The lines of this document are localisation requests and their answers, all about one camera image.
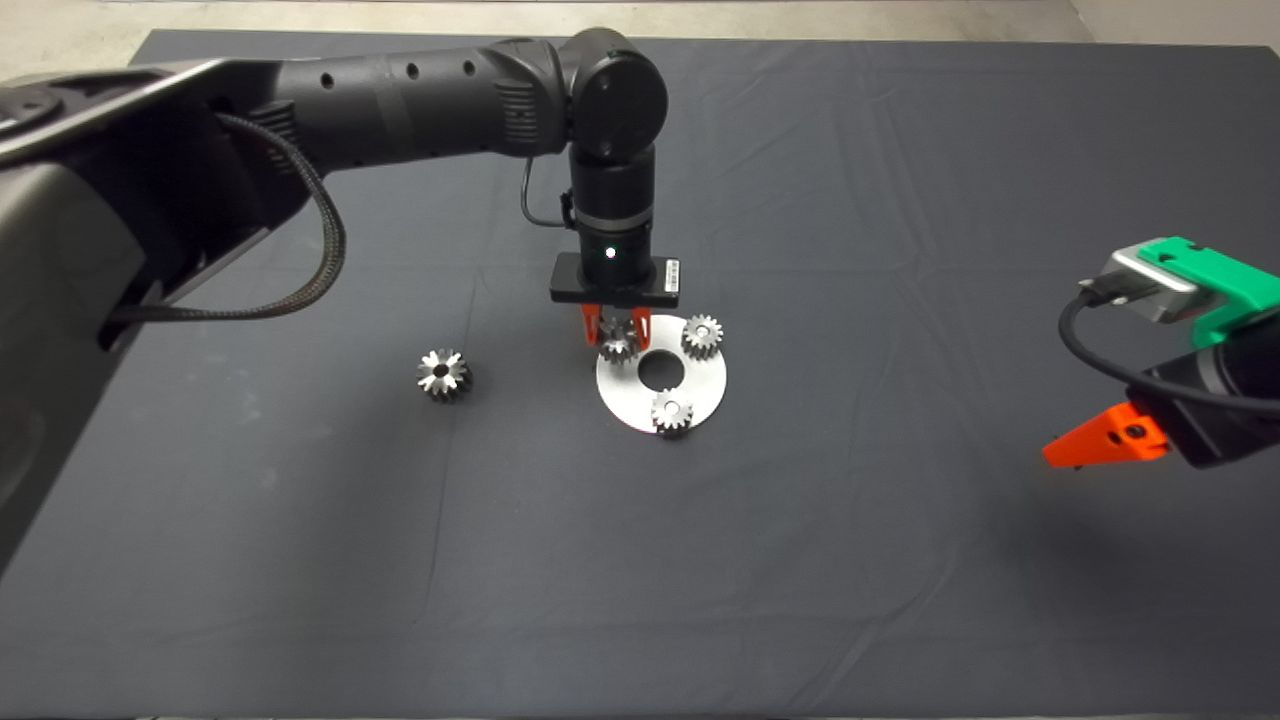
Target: green mount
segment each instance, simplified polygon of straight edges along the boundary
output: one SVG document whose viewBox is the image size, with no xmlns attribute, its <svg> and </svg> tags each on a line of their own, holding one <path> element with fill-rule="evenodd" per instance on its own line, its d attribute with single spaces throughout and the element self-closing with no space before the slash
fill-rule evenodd
<svg viewBox="0 0 1280 720">
<path fill-rule="evenodd" d="M 1192 343 L 1198 348 L 1217 345 L 1231 331 L 1280 307 L 1280 278 L 1184 237 L 1155 241 L 1138 249 L 1138 258 L 1226 299 L 1196 319 Z"/>
</svg>

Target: metal disc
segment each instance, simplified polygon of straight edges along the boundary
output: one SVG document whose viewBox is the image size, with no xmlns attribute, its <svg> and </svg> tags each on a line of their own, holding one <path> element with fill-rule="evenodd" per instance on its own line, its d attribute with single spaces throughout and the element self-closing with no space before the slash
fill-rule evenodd
<svg viewBox="0 0 1280 720">
<path fill-rule="evenodd" d="M 658 432 L 653 427 L 653 416 L 650 415 L 653 398 L 658 393 L 640 382 L 640 361 L 659 351 L 675 355 L 685 366 L 685 379 L 677 387 L 694 406 L 694 419 L 690 428 L 698 427 L 719 407 L 719 402 L 724 397 L 724 386 L 728 382 L 724 370 L 724 354 L 718 352 L 707 360 L 690 357 L 680 347 L 684 329 L 684 318 L 654 315 L 649 320 L 649 350 L 621 365 L 613 365 L 603 357 L 596 359 L 595 387 L 600 391 L 600 400 L 618 420 L 643 433 Z"/>
</svg>

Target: center hole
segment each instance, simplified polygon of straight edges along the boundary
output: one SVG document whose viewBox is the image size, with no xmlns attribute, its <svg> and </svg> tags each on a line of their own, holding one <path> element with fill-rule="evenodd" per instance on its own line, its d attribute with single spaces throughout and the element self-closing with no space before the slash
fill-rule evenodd
<svg viewBox="0 0 1280 720">
<path fill-rule="evenodd" d="M 676 388 L 685 382 L 685 364 L 675 354 L 666 350 L 654 350 L 641 357 L 637 372 L 644 387 L 654 392 Z"/>
</svg>

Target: black table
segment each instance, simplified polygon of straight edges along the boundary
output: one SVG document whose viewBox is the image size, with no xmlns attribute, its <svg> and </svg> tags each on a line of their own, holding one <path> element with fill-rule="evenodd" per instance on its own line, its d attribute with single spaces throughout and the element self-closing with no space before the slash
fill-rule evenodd
<svg viewBox="0 0 1280 720">
<path fill-rule="evenodd" d="M 157 32 L 138 59 L 474 42 Z M 1280 710 L 1280 452 L 1039 457 L 1121 400 L 1053 328 L 1112 249 L 1280 270 L 1277 59 L 640 46 L 672 92 L 654 250 L 727 327 L 719 411 L 677 443 L 608 414 L 520 161 L 335 176 L 329 297 L 142 333 L 0 584 L 0 716 Z M 566 182 L 539 163 L 535 205 Z M 307 211 L 192 302 L 283 295 L 319 237 Z M 1188 342 L 1084 332 L 1134 365 Z M 466 402 L 416 391 L 435 346 L 477 366 Z"/>
</svg>

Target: small spur gear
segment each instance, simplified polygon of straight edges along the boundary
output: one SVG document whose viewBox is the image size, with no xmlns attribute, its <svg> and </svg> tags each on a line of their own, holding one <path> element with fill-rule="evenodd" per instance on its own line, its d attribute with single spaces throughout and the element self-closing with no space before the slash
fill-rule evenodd
<svg viewBox="0 0 1280 720">
<path fill-rule="evenodd" d="M 707 360 L 719 352 L 724 328 L 710 315 L 694 315 L 680 333 L 680 346 L 695 360 Z"/>
<path fill-rule="evenodd" d="M 417 384 L 436 402 L 452 402 L 471 389 L 474 375 L 461 352 L 433 350 L 417 365 Z"/>
<path fill-rule="evenodd" d="M 600 357 L 621 365 L 636 356 L 640 351 L 640 340 L 636 337 L 635 324 L 631 320 L 609 318 L 600 320 Z"/>
<path fill-rule="evenodd" d="M 658 434 L 673 436 L 689 429 L 694 421 L 694 406 L 673 389 L 664 389 L 653 398 L 653 427 Z"/>
</svg>

